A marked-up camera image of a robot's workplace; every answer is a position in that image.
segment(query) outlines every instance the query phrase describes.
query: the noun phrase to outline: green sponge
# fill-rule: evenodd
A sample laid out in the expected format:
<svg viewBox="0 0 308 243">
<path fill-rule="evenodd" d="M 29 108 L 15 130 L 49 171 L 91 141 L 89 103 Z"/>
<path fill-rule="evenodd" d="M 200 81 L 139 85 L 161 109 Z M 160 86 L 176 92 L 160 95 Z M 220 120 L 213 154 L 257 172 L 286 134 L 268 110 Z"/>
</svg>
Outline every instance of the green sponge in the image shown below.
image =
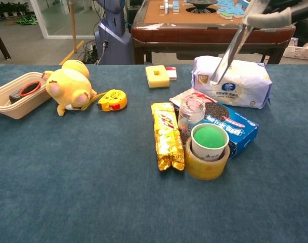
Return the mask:
<svg viewBox="0 0 308 243">
<path fill-rule="evenodd" d="M 223 134 L 217 128 L 200 128 L 193 137 L 198 144 L 207 148 L 220 148 L 225 144 Z"/>
</svg>

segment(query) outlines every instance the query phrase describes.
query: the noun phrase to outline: plush toy foot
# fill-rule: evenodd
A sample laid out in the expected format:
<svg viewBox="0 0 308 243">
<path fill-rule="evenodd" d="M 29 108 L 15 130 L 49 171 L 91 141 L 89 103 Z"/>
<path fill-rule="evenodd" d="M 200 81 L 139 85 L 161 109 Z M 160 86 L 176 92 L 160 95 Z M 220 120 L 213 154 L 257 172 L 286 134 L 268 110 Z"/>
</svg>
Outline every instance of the plush toy foot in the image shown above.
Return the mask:
<svg viewBox="0 0 308 243">
<path fill-rule="evenodd" d="M 81 107 L 90 101 L 90 93 L 86 90 L 76 90 L 72 95 L 72 105 L 74 107 Z"/>
<path fill-rule="evenodd" d="M 61 105 L 57 106 L 57 113 L 59 116 L 63 116 L 65 113 L 65 108 Z"/>
</svg>

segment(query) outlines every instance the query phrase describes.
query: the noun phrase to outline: white basket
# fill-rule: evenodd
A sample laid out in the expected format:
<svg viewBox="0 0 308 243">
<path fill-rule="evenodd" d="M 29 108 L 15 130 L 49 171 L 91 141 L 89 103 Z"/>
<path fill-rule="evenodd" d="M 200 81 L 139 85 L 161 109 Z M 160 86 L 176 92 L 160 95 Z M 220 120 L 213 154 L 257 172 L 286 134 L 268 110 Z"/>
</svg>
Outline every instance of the white basket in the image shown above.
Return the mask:
<svg viewBox="0 0 308 243">
<path fill-rule="evenodd" d="M 14 119 L 20 119 L 48 100 L 51 96 L 46 91 L 46 81 L 41 78 L 41 75 L 42 73 L 39 72 L 29 72 L 1 86 L 0 113 Z M 11 104 L 9 95 L 33 81 L 40 81 L 40 88 Z"/>
<path fill-rule="evenodd" d="M 308 60 L 308 48 L 288 46 L 284 51 L 283 57 Z"/>
</svg>

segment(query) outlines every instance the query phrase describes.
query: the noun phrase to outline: oreo box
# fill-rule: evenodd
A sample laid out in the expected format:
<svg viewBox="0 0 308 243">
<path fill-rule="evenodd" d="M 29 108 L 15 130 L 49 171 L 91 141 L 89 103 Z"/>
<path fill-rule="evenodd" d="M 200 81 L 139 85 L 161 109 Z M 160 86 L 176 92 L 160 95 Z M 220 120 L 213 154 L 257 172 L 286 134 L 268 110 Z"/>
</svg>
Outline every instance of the oreo box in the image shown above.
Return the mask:
<svg viewBox="0 0 308 243">
<path fill-rule="evenodd" d="M 174 104 L 178 111 L 182 99 L 187 96 L 194 96 L 204 101 L 205 116 L 203 123 L 216 124 L 227 131 L 231 151 L 230 158 L 239 154 L 257 136 L 258 124 L 194 88 L 170 98 L 170 102 Z"/>
</svg>

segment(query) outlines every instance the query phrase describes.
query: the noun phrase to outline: gold snack wrapper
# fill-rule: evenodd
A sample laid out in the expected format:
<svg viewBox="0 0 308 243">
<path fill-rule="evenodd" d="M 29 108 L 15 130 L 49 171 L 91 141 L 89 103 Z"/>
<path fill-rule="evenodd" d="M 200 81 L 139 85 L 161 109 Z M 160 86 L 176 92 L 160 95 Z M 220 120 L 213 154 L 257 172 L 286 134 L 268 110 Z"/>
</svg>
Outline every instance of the gold snack wrapper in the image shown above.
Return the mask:
<svg viewBox="0 0 308 243">
<path fill-rule="evenodd" d="M 172 103 L 151 104 L 156 141 L 158 168 L 160 171 L 171 165 L 184 169 L 184 150 L 178 122 Z"/>
</svg>

